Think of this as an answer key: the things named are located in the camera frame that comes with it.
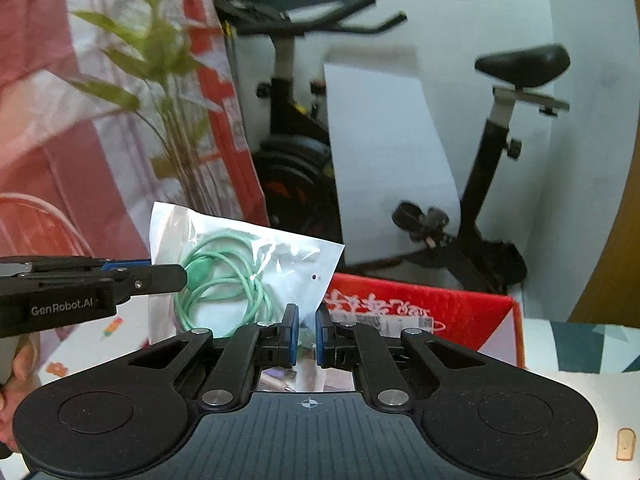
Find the person's left hand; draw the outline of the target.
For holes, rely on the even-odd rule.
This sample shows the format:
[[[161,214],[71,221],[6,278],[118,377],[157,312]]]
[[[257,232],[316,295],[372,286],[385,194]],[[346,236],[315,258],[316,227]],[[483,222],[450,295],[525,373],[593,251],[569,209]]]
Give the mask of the person's left hand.
[[[12,374],[1,387],[1,442],[14,453],[18,447],[13,434],[13,419],[20,403],[40,386],[37,367],[40,336],[21,336],[12,361]]]

